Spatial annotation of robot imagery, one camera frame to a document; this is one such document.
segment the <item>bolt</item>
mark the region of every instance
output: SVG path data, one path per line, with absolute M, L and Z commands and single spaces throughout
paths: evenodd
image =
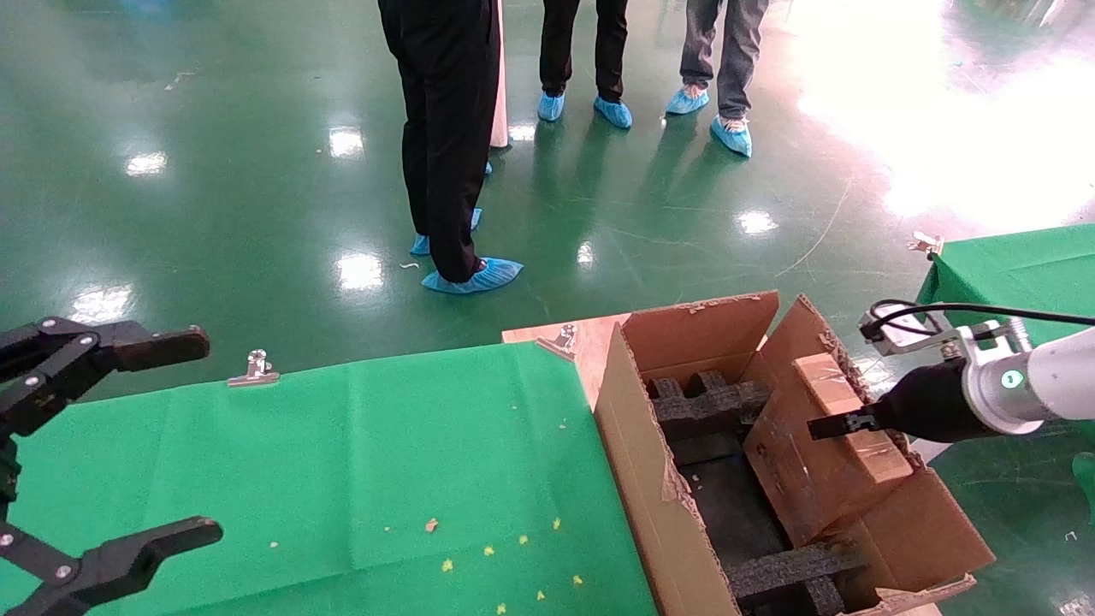
M 955 345 L 954 342 L 948 342 L 944 345 L 941 351 L 943 352 L 944 360 L 956 360 L 958 358 L 961 358 L 961 352 L 958 351 L 958 346 Z

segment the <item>cardboard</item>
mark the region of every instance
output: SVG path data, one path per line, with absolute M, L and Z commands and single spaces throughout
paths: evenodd
M 740 614 L 645 388 L 705 370 L 772 390 L 747 453 L 795 545 L 838 537 L 863 553 L 866 569 L 841 588 L 856 616 L 898 614 L 968 589 L 969 572 L 992 553 L 903 439 L 800 441 L 809 439 L 807 418 L 856 408 L 866 388 L 805 297 L 754 351 L 777 311 L 776 292 L 764 291 L 635 313 L 613 332 L 597 421 L 662 616 Z M 806 513 L 794 509 L 803 505 Z
M 792 307 L 800 311 L 803 304 Z M 780 336 L 807 335 L 781 324 L 772 340 Z M 779 351 L 761 350 L 774 388 L 745 450 L 791 542 L 802 547 L 881 501 L 912 475 L 912 466 L 881 432 L 814 441 L 809 420 L 854 411 L 863 403 L 831 355 L 795 359 Z

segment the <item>black cable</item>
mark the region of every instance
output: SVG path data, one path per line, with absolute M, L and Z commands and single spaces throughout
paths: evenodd
M 1007 317 L 1021 317 L 1023 319 L 1034 319 L 1037 322 L 1053 322 L 1058 324 L 1073 324 L 1077 326 L 1088 326 L 1095 327 L 1095 317 L 1082 317 L 1079 315 L 1062 315 L 1060 313 L 1047 313 L 1045 311 L 1024 311 L 1022 307 L 1007 307 L 1004 305 L 992 305 L 989 303 L 929 303 L 924 305 L 910 305 L 909 307 L 902 307 L 900 311 L 895 311 L 885 317 L 881 317 L 872 325 L 874 332 L 880 332 L 883 326 L 889 325 L 890 327 L 897 327 L 895 324 L 890 324 L 894 319 L 904 317 L 907 315 L 918 315 L 921 313 L 934 313 L 936 311 L 953 311 L 953 312 L 966 312 L 966 313 L 986 313 L 990 315 L 1004 315 Z
M 915 303 L 913 301 L 906 301 L 904 299 L 879 299 L 878 301 L 872 303 L 869 310 L 867 311 L 867 314 L 871 315 L 871 317 L 875 319 L 876 323 L 883 321 L 883 317 L 878 316 L 878 310 L 884 305 L 915 306 L 920 305 L 920 303 Z M 894 329 L 899 329 L 901 332 L 907 332 L 909 334 L 917 334 L 922 336 L 935 336 L 937 334 L 943 334 L 943 328 L 940 327 L 938 322 L 935 321 L 935 317 L 933 317 L 931 313 L 926 313 L 924 316 L 927 318 L 929 322 L 931 322 L 932 327 L 934 328 L 933 330 L 930 330 L 927 328 L 913 329 L 910 327 L 902 326 L 901 324 L 886 324 L 886 325 Z

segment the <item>leg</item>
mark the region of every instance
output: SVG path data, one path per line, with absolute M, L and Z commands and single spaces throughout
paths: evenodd
M 403 125 L 403 181 L 407 186 L 415 232 L 429 234 L 426 217 L 426 88 L 403 45 L 399 0 L 380 0 L 380 19 L 388 49 L 399 61 L 407 120 Z
M 480 265 L 471 237 L 472 210 L 483 187 L 498 89 L 496 0 L 451 4 L 418 38 L 426 74 L 426 200 L 430 254 L 450 282 L 468 281 Z
M 597 0 L 597 91 L 614 103 L 623 95 L 623 45 L 627 39 L 627 0 Z
M 749 111 L 746 89 L 760 58 L 760 22 L 769 0 L 729 0 L 723 33 L 723 63 L 718 69 L 718 115 L 741 119 Z
M 684 7 L 684 49 L 681 51 L 681 81 L 706 90 L 715 78 L 711 46 L 715 42 L 715 20 L 725 0 L 688 0 Z
M 570 40 L 578 0 L 544 0 L 540 35 L 540 83 L 549 96 L 558 96 L 570 80 Z
M 403 181 L 407 185 L 411 201 L 411 218 L 414 231 L 419 235 L 429 234 L 426 214 L 426 84 L 417 72 L 400 62 L 403 78 L 403 101 L 407 108 L 407 120 L 403 124 Z

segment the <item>person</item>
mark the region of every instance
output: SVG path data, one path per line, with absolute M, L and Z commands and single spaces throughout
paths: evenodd
M 437 270 L 422 283 L 442 292 L 492 290 L 522 267 L 477 256 L 471 237 L 498 90 L 496 1 L 379 0 L 406 104 L 403 178 L 417 233 L 411 253 L 433 256 Z
M 623 44 L 627 39 L 627 0 L 597 0 L 597 97 L 593 108 L 618 128 L 631 128 L 631 109 L 623 103 Z M 570 80 L 570 42 L 578 0 L 544 0 L 540 36 L 540 105 L 537 115 L 555 121 L 563 115 Z
M 684 9 L 688 30 L 681 53 L 683 86 L 669 101 L 666 113 L 692 113 L 711 100 L 707 84 L 714 78 L 711 46 L 715 39 L 715 20 L 726 3 L 723 27 L 723 58 L 718 67 L 718 113 L 711 131 L 718 141 L 746 158 L 752 155 L 746 113 L 750 108 L 746 89 L 752 81 L 760 58 L 760 22 L 769 0 L 688 0 Z

